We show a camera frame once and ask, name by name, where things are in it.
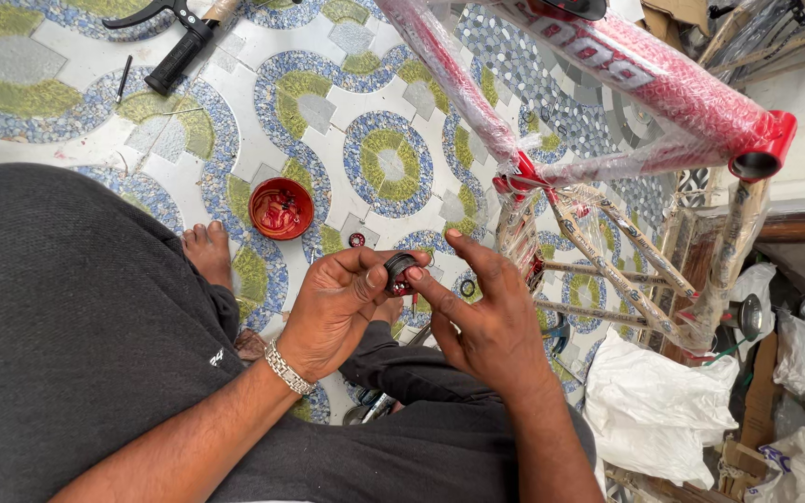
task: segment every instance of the black rubber ring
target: black rubber ring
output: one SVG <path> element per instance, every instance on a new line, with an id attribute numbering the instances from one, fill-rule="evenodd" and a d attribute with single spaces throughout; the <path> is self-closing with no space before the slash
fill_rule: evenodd
<path id="1" fill-rule="evenodd" d="M 464 285 L 471 285 L 471 292 L 465 293 Z M 465 279 L 459 286 L 459 293 L 462 294 L 462 297 L 471 298 L 474 296 L 476 292 L 477 292 L 477 285 L 470 279 Z"/>

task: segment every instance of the black handlebar grip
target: black handlebar grip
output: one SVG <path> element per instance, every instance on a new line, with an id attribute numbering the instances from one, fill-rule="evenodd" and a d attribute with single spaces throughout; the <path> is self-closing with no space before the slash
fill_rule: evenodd
<path id="1" fill-rule="evenodd" d="M 145 77 L 145 82 L 158 93 L 166 96 L 173 82 L 179 78 L 182 70 L 191 63 L 192 59 L 204 45 L 206 40 L 201 38 L 200 35 L 194 31 L 188 30 L 185 36 L 179 43 L 175 45 L 170 54 L 167 54 L 163 61 L 151 72 L 151 75 Z"/>

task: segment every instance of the silver bracelet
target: silver bracelet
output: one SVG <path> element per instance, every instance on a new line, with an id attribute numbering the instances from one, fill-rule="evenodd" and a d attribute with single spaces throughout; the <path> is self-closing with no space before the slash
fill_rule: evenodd
<path id="1" fill-rule="evenodd" d="M 269 362 L 272 370 L 291 387 L 294 393 L 310 394 L 315 391 L 316 385 L 300 377 L 300 374 L 295 372 L 291 365 L 288 365 L 288 362 L 282 358 L 282 355 L 278 352 L 278 347 L 275 345 L 277 341 L 278 337 L 275 337 L 266 349 L 266 361 Z"/>

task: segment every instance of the toe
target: toe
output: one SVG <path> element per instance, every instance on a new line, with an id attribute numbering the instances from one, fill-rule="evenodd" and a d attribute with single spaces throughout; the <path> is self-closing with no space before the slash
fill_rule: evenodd
<path id="1" fill-rule="evenodd" d="M 185 238 L 186 247 L 194 246 L 198 241 L 197 236 L 194 235 L 194 231 L 191 229 L 185 229 L 185 232 L 182 233 L 182 236 Z"/>
<path id="2" fill-rule="evenodd" d="M 207 226 L 207 235 L 214 245 L 229 246 L 229 233 L 223 228 L 223 223 L 219 220 L 210 222 Z"/>
<path id="3" fill-rule="evenodd" d="M 194 226 L 194 236 L 198 240 L 198 245 L 207 244 L 207 227 L 204 224 L 196 224 Z"/>

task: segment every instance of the white plastic bag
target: white plastic bag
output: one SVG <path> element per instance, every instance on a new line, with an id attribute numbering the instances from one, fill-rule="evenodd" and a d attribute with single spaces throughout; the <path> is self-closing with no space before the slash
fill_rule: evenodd
<path id="1" fill-rule="evenodd" d="M 766 483 L 747 489 L 744 503 L 805 503 L 805 426 L 759 451 L 766 456 L 766 463 L 776 475 Z"/>
<path id="2" fill-rule="evenodd" d="M 690 369 L 608 331 L 586 381 L 585 414 L 598 455 L 620 468 L 713 486 L 702 449 L 738 428 L 729 414 L 738 361 Z"/>
<path id="3" fill-rule="evenodd" d="M 766 336 L 772 333 L 776 327 L 776 315 L 772 313 L 770 307 L 772 301 L 769 300 L 769 282 L 772 277 L 776 275 L 775 264 L 759 263 L 754 264 L 747 268 L 741 276 L 735 281 L 735 286 L 729 292 L 729 300 L 742 302 L 748 295 L 754 293 L 759 298 L 759 303 L 763 306 L 763 328 L 759 333 L 759 337 L 752 342 L 746 342 L 738 346 L 738 353 L 741 356 L 741 361 L 747 360 L 747 353 L 759 341 L 763 340 Z M 735 340 L 741 340 L 744 334 L 738 328 L 735 328 Z"/>
<path id="4" fill-rule="evenodd" d="M 805 299 L 800 313 L 805 318 Z M 778 365 L 772 377 L 791 393 L 805 395 L 805 319 L 784 310 L 778 312 Z"/>

